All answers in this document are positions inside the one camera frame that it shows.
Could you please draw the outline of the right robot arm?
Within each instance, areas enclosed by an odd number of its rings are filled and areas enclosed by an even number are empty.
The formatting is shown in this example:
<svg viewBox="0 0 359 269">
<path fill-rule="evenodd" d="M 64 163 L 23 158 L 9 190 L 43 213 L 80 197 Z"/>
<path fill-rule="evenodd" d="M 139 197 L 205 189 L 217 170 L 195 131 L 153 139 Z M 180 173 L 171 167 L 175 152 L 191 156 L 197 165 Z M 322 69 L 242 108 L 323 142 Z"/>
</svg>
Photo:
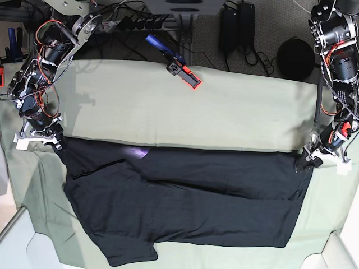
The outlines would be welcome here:
<svg viewBox="0 0 359 269">
<path fill-rule="evenodd" d="M 97 1 L 46 1 L 46 5 L 31 51 L 10 81 L 5 98 L 24 121 L 13 139 L 18 150 L 27 150 L 32 142 L 64 149 L 63 116 L 59 110 L 52 111 L 44 98 L 48 90 L 56 89 L 75 53 L 102 21 Z"/>
</svg>

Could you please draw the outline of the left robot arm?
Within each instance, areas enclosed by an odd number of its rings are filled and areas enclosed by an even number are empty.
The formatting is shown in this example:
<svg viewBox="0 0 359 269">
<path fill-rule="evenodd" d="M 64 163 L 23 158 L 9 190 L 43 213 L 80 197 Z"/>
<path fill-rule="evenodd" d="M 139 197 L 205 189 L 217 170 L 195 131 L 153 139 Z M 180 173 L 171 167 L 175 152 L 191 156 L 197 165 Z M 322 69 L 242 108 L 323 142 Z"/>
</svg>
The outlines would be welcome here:
<svg viewBox="0 0 359 269">
<path fill-rule="evenodd" d="M 314 128 L 295 164 L 298 173 L 331 161 L 351 171 L 348 149 L 358 137 L 358 1 L 320 1 L 309 27 L 321 58 Z"/>
</svg>

